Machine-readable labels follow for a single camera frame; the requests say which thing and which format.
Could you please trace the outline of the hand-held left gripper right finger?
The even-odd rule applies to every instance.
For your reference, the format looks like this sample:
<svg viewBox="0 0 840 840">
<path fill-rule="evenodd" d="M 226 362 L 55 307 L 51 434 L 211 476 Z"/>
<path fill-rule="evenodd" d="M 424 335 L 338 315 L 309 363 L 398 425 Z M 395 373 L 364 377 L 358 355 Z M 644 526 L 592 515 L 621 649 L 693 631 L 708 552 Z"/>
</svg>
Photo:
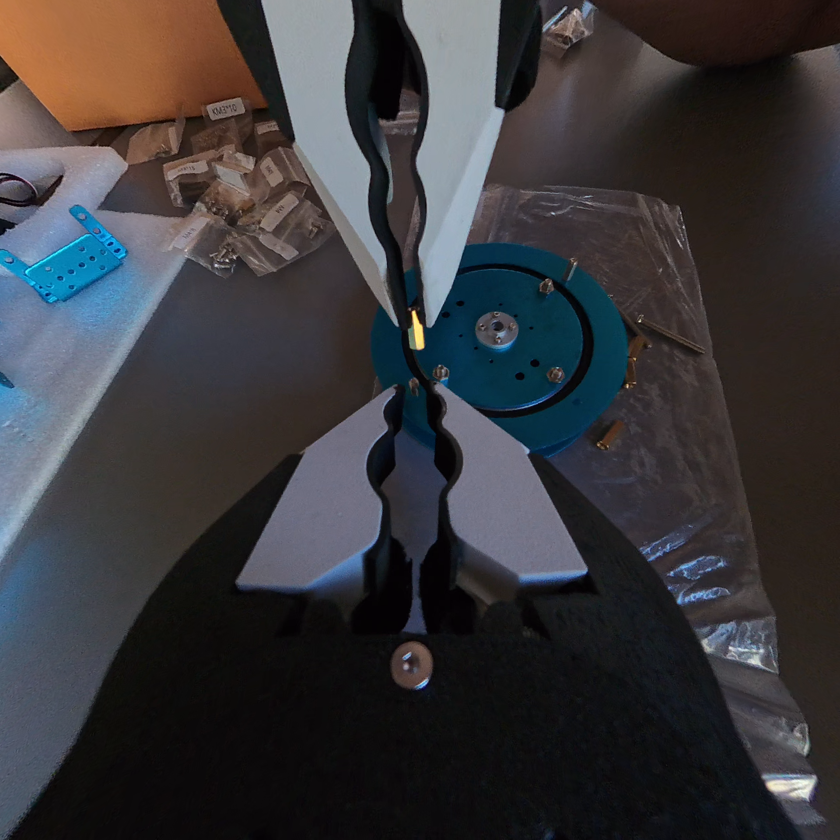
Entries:
<svg viewBox="0 0 840 840">
<path fill-rule="evenodd" d="M 438 383 L 427 418 L 445 485 L 420 571 L 426 625 L 470 625 L 478 607 L 587 574 L 526 446 Z"/>
</svg>

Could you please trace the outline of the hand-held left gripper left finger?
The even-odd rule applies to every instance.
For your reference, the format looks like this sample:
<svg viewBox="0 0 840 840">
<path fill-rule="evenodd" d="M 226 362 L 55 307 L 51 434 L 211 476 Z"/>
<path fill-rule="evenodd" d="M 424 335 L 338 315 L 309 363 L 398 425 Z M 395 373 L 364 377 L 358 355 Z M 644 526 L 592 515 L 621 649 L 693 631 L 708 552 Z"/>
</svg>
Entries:
<svg viewBox="0 0 840 840">
<path fill-rule="evenodd" d="M 392 535 L 385 479 L 395 467 L 405 390 L 384 390 L 310 445 L 240 572 L 239 590 L 329 600 L 355 631 L 403 630 L 413 574 Z"/>
</svg>

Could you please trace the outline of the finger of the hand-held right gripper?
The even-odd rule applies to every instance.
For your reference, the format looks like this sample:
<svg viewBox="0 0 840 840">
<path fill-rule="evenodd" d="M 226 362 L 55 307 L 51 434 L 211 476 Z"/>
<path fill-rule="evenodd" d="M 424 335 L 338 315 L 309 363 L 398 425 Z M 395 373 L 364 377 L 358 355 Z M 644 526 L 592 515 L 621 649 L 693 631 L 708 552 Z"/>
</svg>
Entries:
<svg viewBox="0 0 840 840">
<path fill-rule="evenodd" d="M 496 105 L 500 1 L 405 1 L 426 72 L 415 167 L 425 197 L 417 257 L 425 324 L 454 283 L 503 120 Z"/>
<path fill-rule="evenodd" d="M 372 2 L 262 7 L 297 155 L 378 302 L 404 326 L 404 274 L 387 216 L 390 155 L 373 104 L 380 57 Z"/>
</svg>

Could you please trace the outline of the blue turntable bearing assembly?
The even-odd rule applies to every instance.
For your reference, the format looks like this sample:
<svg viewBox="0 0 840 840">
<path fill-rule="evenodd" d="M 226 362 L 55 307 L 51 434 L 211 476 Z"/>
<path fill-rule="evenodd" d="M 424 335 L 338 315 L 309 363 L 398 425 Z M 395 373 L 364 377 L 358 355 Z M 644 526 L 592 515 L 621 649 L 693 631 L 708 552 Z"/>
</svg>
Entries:
<svg viewBox="0 0 840 840">
<path fill-rule="evenodd" d="M 580 384 L 592 331 L 566 293 L 542 292 L 542 282 L 512 268 L 460 272 L 416 353 L 420 368 L 448 368 L 449 390 L 489 417 L 535 413 Z"/>
</svg>

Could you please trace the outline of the person's right forearm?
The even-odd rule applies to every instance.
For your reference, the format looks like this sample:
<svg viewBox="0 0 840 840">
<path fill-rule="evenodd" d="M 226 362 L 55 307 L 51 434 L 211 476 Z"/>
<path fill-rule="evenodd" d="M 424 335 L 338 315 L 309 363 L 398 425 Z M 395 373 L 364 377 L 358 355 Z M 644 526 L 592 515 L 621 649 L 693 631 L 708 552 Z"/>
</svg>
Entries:
<svg viewBox="0 0 840 840">
<path fill-rule="evenodd" d="M 598 1 L 596 7 L 668 58 L 744 67 L 834 46 L 838 1 Z"/>
</svg>

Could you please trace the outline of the grey desk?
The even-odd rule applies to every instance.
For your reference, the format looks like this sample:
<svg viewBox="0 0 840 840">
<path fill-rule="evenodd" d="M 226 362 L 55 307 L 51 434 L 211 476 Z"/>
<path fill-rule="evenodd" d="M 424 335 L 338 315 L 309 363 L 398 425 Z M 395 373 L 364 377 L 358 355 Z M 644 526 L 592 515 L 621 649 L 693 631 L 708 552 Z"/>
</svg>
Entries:
<svg viewBox="0 0 840 840">
<path fill-rule="evenodd" d="M 545 57 L 488 173 L 680 206 L 781 677 L 838 838 L 838 49 L 740 70 L 608 17 Z M 371 397 L 375 304 L 343 244 L 278 280 L 185 266 L 40 500 L 2 581 L 2 835 L 61 762 L 161 578 L 282 458 Z"/>
</svg>

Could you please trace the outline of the pile of small hardware bags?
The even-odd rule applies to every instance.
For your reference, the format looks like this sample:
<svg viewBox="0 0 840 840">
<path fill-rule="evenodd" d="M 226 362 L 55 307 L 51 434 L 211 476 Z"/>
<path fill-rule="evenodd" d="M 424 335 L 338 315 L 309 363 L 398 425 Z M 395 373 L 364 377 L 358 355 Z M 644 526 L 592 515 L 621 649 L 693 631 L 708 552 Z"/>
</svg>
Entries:
<svg viewBox="0 0 840 840">
<path fill-rule="evenodd" d="M 421 143 L 423 130 L 426 122 L 427 96 L 426 96 L 426 72 L 419 48 L 411 32 L 408 30 L 403 15 L 403 2 L 398 2 L 396 9 L 397 23 L 405 36 L 406 43 L 414 57 L 417 68 L 421 75 L 421 99 L 424 114 L 418 116 L 416 126 L 417 137 L 415 151 L 413 153 L 413 168 L 416 187 L 423 204 L 425 213 L 425 197 L 422 184 L 415 167 L 416 155 Z M 190 234 L 184 228 L 182 235 L 185 242 L 176 244 L 173 240 L 168 244 L 169 249 L 181 249 L 190 253 L 196 251 L 198 242 L 207 230 L 213 229 L 226 236 L 226 239 L 219 242 L 224 248 L 230 245 L 235 251 L 239 251 L 240 240 L 244 236 L 260 241 L 266 251 L 271 252 L 275 259 L 284 259 L 290 263 L 313 250 L 321 240 L 321 233 L 324 229 L 338 229 L 335 226 L 324 202 L 325 212 L 329 219 L 317 211 L 317 208 L 310 204 L 303 194 L 293 193 L 288 199 L 288 205 L 282 215 L 271 227 L 265 227 L 270 213 L 277 209 L 274 204 L 266 207 L 266 199 L 270 196 L 270 190 L 274 188 L 268 183 L 268 171 L 263 166 L 265 158 L 252 161 L 250 169 L 241 166 L 242 161 L 239 155 L 239 130 L 234 124 L 229 126 L 230 142 L 221 146 L 209 147 L 203 151 L 203 156 L 190 159 L 179 159 L 174 164 L 164 166 L 164 179 L 171 187 L 171 199 L 174 205 L 184 207 L 183 189 L 180 181 L 187 177 L 196 179 L 199 175 L 205 175 L 207 182 L 205 190 L 194 196 L 191 206 L 197 206 L 202 215 L 198 217 L 197 227 Z M 300 183 L 304 186 L 311 186 L 317 193 L 319 191 L 313 185 L 309 175 L 301 163 L 294 146 L 292 148 L 280 149 L 281 159 L 272 162 L 272 172 L 280 178 L 276 187 L 280 187 L 287 181 Z M 289 178 L 286 178 L 288 164 Z"/>
</svg>

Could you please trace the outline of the orange cardboard box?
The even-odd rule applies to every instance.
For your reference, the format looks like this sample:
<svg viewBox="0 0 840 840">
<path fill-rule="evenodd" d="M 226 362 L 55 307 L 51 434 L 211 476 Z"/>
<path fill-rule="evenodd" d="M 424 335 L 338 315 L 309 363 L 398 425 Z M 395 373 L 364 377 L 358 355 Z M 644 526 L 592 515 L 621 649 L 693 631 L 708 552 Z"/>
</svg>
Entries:
<svg viewBox="0 0 840 840">
<path fill-rule="evenodd" d="M 67 130 L 266 106 L 215 1 L 2 1 L 1 55 Z"/>
</svg>

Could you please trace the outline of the clear plastic bag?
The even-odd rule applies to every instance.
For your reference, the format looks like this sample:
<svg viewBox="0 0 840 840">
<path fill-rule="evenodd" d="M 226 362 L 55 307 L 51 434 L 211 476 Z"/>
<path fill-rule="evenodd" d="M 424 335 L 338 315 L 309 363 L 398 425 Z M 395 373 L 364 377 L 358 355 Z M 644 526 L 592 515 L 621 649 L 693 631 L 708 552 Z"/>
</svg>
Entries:
<svg viewBox="0 0 840 840">
<path fill-rule="evenodd" d="M 405 634 L 435 654 L 426 699 L 381 668 L 420 792 L 468 837 L 796 838 L 816 817 L 807 725 L 778 677 L 737 454 L 678 208 L 630 192 L 501 185 L 468 245 L 576 257 L 612 300 L 637 386 L 582 436 L 531 458 L 587 566 L 470 625 Z M 640 315 L 702 345 L 691 351 Z M 595 442 L 626 425 L 608 451 Z M 418 569 L 445 478 L 403 430 L 385 479 L 392 531 Z"/>
</svg>

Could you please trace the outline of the white foam block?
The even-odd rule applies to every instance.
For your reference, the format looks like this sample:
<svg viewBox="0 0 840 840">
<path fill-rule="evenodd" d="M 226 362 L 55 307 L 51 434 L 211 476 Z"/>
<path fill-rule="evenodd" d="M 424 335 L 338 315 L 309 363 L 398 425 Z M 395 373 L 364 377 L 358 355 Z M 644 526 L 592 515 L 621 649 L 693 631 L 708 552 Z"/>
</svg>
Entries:
<svg viewBox="0 0 840 840">
<path fill-rule="evenodd" d="M 119 153 L 99 146 L 3 150 L 2 172 L 20 175 L 37 185 L 52 182 L 59 175 L 62 180 L 44 205 L 27 208 L 3 205 L 1 217 L 30 227 L 68 222 L 71 206 L 97 209 L 128 168 Z"/>
</svg>

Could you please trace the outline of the white foam tray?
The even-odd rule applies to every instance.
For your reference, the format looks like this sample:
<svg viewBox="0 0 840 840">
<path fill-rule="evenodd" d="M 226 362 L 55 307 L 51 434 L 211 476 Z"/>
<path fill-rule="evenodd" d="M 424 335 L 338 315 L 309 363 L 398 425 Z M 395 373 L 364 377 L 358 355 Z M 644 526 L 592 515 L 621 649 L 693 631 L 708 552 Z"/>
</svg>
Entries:
<svg viewBox="0 0 840 840">
<path fill-rule="evenodd" d="M 79 144 L 21 80 L 2 93 L 1 123 L 2 151 L 96 146 Z M 185 260 L 182 252 L 164 249 L 172 219 L 100 206 L 91 212 L 127 246 L 128 256 L 88 289 L 47 303 L 2 267 L 1 367 L 13 385 L 2 386 L 1 397 L 2 555 Z M 13 223 L 2 233 L 2 249 L 32 266 L 82 234 L 68 215 L 70 221 L 62 223 Z"/>
</svg>

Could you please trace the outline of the blue metal U bracket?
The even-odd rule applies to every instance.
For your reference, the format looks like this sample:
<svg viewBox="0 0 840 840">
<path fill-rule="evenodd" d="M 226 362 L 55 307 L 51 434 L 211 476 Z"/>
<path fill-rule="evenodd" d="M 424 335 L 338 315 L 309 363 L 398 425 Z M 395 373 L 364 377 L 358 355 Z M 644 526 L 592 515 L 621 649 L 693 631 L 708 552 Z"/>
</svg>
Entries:
<svg viewBox="0 0 840 840">
<path fill-rule="evenodd" d="M 68 301 L 113 270 L 120 268 L 128 250 L 82 205 L 69 213 L 86 233 L 29 266 L 10 251 L 1 250 L 5 270 L 32 287 L 47 303 Z"/>
</svg>

